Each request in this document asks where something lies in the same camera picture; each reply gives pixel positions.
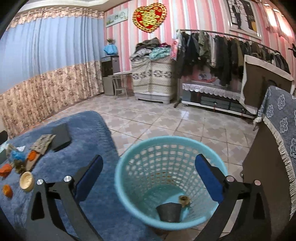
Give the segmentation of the cream round lid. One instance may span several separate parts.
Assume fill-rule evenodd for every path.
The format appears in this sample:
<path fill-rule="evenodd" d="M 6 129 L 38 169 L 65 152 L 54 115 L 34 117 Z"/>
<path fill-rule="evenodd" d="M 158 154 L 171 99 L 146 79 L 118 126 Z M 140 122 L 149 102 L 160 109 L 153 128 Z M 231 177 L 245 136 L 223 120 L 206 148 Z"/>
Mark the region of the cream round lid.
<path fill-rule="evenodd" d="M 25 192 L 32 191 L 34 187 L 34 177 L 32 173 L 29 171 L 22 173 L 22 175 L 20 176 L 19 184 L 20 188 Z"/>

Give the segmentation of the small orange peel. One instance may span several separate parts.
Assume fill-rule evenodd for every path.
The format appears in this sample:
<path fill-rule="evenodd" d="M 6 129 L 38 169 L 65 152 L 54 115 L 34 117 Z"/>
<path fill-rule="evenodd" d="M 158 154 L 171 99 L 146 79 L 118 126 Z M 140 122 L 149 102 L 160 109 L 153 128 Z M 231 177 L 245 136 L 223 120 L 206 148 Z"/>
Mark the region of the small orange peel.
<path fill-rule="evenodd" d="M 10 185 L 7 185 L 7 184 L 3 185 L 2 192 L 3 192 L 5 197 L 8 197 L 8 198 L 13 197 L 13 191 L 12 191 Z"/>

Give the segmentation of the orange peel piece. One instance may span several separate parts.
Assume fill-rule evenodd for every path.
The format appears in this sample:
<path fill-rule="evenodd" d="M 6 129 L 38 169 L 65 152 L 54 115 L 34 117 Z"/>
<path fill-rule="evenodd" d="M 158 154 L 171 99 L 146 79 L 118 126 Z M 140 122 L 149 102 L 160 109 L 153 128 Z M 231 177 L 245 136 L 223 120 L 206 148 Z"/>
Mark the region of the orange peel piece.
<path fill-rule="evenodd" d="M 12 171 L 12 166 L 10 164 L 4 164 L 1 168 L 0 168 L 0 176 L 6 178 Z"/>

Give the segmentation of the orange plastic lid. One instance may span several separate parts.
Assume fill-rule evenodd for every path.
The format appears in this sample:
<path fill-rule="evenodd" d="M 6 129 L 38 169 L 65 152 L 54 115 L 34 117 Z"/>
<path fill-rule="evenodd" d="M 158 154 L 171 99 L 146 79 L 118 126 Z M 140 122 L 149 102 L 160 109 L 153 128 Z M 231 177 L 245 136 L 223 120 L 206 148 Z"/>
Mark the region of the orange plastic lid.
<path fill-rule="evenodd" d="M 36 158 L 37 156 L 37 152 L 34 151 L 34 150 L 31 150 L 27 156 L 27 160 L 28 161 L 34 161 L 34 159 Z"/>

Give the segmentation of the blue plastic bag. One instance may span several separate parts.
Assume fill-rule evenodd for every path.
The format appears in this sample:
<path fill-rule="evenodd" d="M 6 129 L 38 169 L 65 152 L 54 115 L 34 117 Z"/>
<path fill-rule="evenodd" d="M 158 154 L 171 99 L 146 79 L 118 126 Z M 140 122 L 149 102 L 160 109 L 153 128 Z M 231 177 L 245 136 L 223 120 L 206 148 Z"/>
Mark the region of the blue plastic bag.
<path fill-rule="evenodd" d="M 18 150 L 12 150 L 11 151 L 11 157 L 13 160 L 18 160 L 24 162 L 26 159 L 26 156 L 23 152 L 20 152 Z"/>

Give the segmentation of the patterned snack bag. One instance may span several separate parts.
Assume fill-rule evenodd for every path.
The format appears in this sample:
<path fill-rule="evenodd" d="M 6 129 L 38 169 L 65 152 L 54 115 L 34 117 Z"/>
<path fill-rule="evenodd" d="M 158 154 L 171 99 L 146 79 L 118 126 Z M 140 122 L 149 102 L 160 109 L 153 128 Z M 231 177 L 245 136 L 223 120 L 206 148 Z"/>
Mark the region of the patterned snack bag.
<path fill-rule="evenodd" d="M 55 136 L 56 135 L 53 134 L 41 135 L 41 137 L 39 137 L 36 142 L 31 145 L 30 149 L 44 155 Z"/>

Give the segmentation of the black trash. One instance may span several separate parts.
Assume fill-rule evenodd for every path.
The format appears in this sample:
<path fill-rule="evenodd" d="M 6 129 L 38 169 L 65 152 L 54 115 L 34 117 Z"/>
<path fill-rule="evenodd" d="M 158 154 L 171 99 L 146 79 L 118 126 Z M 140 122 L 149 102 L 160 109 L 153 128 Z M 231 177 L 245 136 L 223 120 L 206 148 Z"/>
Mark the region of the black trash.
<path fill-rule="evenodd" d="M 180 222 L 182 205 L 180 203 L 164 203 L 156 207 L 161 221 L 177 223 Z"/>

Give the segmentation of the brown tray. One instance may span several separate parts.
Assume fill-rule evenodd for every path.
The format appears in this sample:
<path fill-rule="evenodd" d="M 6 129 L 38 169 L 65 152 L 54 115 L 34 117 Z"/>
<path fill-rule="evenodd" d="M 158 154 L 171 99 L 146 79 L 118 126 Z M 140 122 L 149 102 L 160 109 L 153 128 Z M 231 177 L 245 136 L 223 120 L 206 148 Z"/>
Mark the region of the brown tray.
<path fill-rule="evenodd" d="M 38 162 L 39 158 L 41 157 L 41 154 L 40 153 L 37 153 L 36 154 L 36 157 L 34 158 L 34 160 L 32 161 L 26 161 L 26 165 L 25 165 L 25 168 L 26 168 L 26 171 L 32 171 L 34 169 L 34 166 L 36 165 L 36 163 Z"/>

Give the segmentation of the black flat cushion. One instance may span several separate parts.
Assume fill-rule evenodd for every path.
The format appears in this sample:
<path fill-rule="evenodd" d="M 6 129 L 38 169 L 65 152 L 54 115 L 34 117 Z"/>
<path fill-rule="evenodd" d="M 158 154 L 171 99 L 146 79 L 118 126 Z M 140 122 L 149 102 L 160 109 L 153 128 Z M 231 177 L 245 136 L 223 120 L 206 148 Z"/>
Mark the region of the black flat cushion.
<path fill-rule="evenodd" d="M 51 142 L 51 149 L 54 152 L 57 152 L 71 143 L 71 137 L 68 130 L 67 123 L 60 124 L 55 126 L 52 129 L 52 134 L 55 135 Z"/>

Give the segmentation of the blue shaggy rug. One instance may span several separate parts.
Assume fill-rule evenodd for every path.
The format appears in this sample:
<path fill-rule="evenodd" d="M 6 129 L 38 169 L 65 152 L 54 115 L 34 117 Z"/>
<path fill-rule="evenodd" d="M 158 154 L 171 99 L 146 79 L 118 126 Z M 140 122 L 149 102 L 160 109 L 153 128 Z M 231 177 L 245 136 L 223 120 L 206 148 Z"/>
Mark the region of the blue shaggy rug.
<path fill-rule="evenodd" d="M 32 173 L 48 183 L 61 181 L 90 163 L 96 156 L 103 159 L 103 169 L 86 200 L 80 207 L 104 240 L 159 240 L 141 221 L 130 215 L 118 199 L 114 187 L 115 167 L 119 156 L 105 121 L 95 111 L 77 113 L 36 128 L 10 140 L 15 147 L 29 148 L 42 135 L 65 123 L 71 143 L 57 151 L 48 150 Z"/>

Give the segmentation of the light blue plastic basket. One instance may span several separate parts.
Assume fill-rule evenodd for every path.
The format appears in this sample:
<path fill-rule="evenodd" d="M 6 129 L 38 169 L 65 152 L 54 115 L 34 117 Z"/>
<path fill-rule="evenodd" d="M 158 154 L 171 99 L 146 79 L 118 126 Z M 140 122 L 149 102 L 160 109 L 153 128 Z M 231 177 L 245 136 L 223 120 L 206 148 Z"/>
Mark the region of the light blue plastic basket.
<path fill-rule="evenodd" d="M 132 216 L 161 230 L 184 230 L 208 221 L 218 203 L 196 171 L 198 154 L 228 175 L 216 152 L 190 138 L 162 136 L 130 147 L 115 168 L 114 184 L 120 202 Z M 178 203 L 181 195 L 189 197 L 190 203 L 181 210 L 180 221 L 161 221 L 157 207 Z"/>

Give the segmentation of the blue patterned throw cloth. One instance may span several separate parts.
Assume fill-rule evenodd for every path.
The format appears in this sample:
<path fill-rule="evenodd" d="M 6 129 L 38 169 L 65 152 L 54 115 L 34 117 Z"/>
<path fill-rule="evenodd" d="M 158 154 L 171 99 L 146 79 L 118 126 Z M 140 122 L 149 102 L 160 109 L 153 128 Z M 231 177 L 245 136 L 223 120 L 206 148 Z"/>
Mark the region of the blue patterned throw cloth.
<path fill-rule="evenodd" d="M 270 86 L 253 121 L 264 122 L 277 143 L 290 182 L 290 217 L 295 213 L 295 96 Z"/>

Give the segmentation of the low lace-covered shelf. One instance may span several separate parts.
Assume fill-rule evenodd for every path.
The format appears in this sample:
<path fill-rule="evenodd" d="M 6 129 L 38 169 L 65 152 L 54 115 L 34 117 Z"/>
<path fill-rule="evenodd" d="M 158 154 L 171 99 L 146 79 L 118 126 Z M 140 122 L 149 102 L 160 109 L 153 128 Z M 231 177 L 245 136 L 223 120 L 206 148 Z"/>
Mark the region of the low lace-covered shelf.
<path fill-rule="evenodd" d="M 255 114 L 239 102 L 240 92 L 200 82 L 186 83 L 179 81 L 179 83 L 180 100 L 184 106 L 199 107 L 242 118 L 255 117 Z"/>

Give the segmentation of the brown covered board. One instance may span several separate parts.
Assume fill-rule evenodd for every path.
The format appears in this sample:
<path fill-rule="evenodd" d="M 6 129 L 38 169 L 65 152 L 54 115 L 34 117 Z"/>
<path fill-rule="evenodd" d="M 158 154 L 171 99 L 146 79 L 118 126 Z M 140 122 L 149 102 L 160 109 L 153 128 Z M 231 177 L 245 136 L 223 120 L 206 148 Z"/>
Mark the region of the brown covered board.
<path fill-rule="evenodd" d="M 256 115 L 267 88 L 271 85 L 290 94 L 295 90 L 295 80 L 290 74 L 266 61 L 245 55 L 240 104 Z"/>

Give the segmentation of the blue floral curtain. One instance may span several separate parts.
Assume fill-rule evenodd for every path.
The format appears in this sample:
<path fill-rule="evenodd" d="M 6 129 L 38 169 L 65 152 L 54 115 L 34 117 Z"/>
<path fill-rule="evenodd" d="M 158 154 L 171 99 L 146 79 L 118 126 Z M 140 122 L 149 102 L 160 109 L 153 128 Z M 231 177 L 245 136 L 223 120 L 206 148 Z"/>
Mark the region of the blue floral curtain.
<path fill-rule="evenodd" d="M 1 37 L 1 119 L 9 137 L 103 92 L 103 17 L 54 7 L 11 20 Z"/>

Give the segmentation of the water dispenser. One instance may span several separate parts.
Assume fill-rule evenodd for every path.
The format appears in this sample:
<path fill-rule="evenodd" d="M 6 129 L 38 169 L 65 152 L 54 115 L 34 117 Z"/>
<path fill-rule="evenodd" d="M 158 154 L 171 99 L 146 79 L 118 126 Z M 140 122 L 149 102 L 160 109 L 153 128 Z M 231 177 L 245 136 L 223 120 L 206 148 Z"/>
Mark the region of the water dispenser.
<path fill-rule="evenodd" d="M 118 55 L 110 55 L 101 58 L 101 70 L 104 94 L 114 96 L 114 85 L 112 75 L 120 72 L 120 62 Z"/>

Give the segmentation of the clothes rack with garments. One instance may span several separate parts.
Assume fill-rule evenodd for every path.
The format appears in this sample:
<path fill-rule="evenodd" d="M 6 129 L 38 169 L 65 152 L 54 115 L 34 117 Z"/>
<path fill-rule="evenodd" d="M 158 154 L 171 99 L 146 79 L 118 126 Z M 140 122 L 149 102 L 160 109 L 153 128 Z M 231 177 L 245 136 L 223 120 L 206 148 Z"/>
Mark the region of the clothes rack with garments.
<path fill-rule="evenodd" d="M 215 85 L 240 93 L 245 55 L 266 61 L 292 75 L 280 52 L 219 32 L 178 31 L 173 54 L 180 81 Z"/>

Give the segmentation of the covered storage cabinet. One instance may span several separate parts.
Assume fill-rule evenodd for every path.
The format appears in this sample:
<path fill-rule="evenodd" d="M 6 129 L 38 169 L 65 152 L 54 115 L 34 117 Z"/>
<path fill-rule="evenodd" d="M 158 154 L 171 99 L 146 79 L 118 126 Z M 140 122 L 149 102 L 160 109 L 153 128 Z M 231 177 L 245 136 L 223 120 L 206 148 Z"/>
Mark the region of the covered storage cabinet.
<path fill-rule="evenodd" d="M 169 104 L 175 97 L 177 80 L 169 56 L 158 60 L 143 57 L 131 61 L 131 66 L 135 99 Z"/>

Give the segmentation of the blue potted plant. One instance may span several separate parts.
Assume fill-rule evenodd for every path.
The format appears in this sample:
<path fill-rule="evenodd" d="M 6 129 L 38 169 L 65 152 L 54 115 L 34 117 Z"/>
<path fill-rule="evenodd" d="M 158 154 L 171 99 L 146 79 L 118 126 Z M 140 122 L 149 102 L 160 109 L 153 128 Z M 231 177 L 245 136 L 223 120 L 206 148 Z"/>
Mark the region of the blue potted plant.
<path fill-rule="evenodd" d="M 115 46 L 115 40 L 111 38 L 107 39 L 107 44 L 104 46 L 103 51 L 107 56 L 118 55 L 118 48 Z"/>

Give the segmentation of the pile of clothes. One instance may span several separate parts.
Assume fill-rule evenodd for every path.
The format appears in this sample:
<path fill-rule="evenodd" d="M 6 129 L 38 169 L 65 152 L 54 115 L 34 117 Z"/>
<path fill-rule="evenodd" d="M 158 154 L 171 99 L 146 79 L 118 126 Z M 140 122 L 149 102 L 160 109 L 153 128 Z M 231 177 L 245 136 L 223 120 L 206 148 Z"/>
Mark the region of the pile of clothes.
<path fill-rule="evenodd" d="M 142 59 L 159 60 L 170 56 L 171 45 L 167 43 L 161 43 L 157 37 L 145 40 L 138 43 L 135 47 L 135 51 L 130 56 L 130 61 L 140 61 Z"/>

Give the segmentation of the framed silhouette picture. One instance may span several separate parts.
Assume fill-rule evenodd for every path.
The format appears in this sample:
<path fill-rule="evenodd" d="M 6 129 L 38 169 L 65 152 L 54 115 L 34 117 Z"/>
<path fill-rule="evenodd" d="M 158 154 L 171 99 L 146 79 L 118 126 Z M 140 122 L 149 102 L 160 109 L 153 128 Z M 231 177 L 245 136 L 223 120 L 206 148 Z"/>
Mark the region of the framed silhouette picture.
<path fill-rule="evenodd" d="M 261 40 L 259 18 L 253 1 L 225 0 L 224 1 L 230 31 L 244 34 Z"/>

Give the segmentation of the red gold heart decoration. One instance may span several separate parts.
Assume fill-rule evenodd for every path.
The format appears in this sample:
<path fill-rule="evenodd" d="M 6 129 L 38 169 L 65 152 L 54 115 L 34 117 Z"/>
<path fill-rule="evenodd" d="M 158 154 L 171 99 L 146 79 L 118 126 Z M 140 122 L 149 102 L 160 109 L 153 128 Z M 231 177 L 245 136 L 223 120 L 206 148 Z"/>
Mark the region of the red gold heart decoration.
<path fill-rule="evenodd" d="M 161 3 L 137 8 L 132 15 L 132 22 L 146 33 L 154 32 L 165 20 L 167 8 Z"/>

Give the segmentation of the landscape wall picture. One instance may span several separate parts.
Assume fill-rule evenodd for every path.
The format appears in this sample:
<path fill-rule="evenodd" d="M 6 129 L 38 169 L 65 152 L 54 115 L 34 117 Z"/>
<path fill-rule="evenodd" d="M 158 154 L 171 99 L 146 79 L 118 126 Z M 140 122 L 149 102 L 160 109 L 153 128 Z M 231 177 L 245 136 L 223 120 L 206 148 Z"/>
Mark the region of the landscape wall picture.
<path fill-rule="evenodd" d="M 116 13 L 113 13 L 106 18 L 106 27 L 111 27 L 117 23 L 128 20 L 128 9 L 122 9 Z"/>

